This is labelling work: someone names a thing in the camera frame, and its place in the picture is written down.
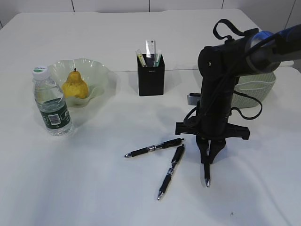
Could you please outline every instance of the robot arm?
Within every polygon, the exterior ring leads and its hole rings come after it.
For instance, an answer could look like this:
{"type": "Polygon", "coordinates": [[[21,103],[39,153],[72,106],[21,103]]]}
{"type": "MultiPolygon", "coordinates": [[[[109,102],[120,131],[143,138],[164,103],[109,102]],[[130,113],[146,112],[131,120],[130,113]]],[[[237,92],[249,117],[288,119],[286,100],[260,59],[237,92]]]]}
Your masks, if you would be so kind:
{"type": "Polygon", "coordinates": [[[276,34],[259,32],[258,29],[240,32],[230,21],[223,19],[214,27],[214,35],[227,40],[220,46],[207,46],[199,54],[198,68],[203,81],[201,99],[195,108],[196,115],[189,117],[191,111],[184,122],[176,124],[176,134],[196,135],[207,187],[210,186],[210,164],[225,147],[225,138],[249,139],[247,127],[228,123],[234,87],[239,77],[270,73],[282,61],[301,58],[301,25],[276,34]],[[216,30],[219,23],[225,23],[243,38],[234,40],[229,35],[220,36],[216,30]]]}

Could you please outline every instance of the bottle label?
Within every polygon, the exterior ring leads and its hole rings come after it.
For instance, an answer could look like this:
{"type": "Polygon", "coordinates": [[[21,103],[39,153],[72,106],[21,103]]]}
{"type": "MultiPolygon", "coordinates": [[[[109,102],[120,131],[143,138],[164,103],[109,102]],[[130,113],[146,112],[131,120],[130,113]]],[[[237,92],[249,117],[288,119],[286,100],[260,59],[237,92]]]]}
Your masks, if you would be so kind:
{"type": "Polygon", "coordinates": [[[59,129],[70,122],[67,104],[56,112],[41,112],[45,125],[49,129],[59,129]]]}

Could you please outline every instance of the basket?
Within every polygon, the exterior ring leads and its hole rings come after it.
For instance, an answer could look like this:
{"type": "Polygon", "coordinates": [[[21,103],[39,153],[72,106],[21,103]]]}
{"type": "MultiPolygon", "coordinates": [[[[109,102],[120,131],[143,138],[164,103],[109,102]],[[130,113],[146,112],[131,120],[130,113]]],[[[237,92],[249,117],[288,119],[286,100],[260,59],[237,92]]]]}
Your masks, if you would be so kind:
{"type": "MultiPolygon", "coordinates": [[[[274,73],[247,75],[239,78],[239,83],[235,86],[235,90],[255,97],[262,102],[271,91],[275,82],[276,76],[274,73]]],[[[247,108],[257,105],[258,103],[252,99],[234,94],[231,106],[247,108]]]]}

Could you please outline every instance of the bottle cap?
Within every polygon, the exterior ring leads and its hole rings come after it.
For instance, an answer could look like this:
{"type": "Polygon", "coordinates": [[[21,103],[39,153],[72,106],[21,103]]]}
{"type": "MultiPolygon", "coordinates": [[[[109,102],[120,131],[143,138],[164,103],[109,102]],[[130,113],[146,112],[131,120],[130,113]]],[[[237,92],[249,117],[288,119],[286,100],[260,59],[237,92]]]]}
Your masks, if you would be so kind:
{"type": "Polygon", "coordinates": [[[48,67],[45,66],[35,67],[32,71],[32,74],[35,80],[44,80],[50,77],[48,67]]]}

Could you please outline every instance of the black pen holder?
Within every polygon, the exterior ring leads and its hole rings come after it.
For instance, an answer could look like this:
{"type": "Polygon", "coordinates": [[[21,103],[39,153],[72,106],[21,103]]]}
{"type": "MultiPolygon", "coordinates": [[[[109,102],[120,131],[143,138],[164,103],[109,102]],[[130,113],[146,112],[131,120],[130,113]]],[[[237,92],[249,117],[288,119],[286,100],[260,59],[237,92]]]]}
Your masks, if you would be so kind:
{"type": "Polygon", "coordinates": [[[164,94],[164,71],[165,64],[163,56],[160,58],[158,67],[142,67],[140,60],[138,64],[138,88],[139,96],[157,96],[164,94]]]}

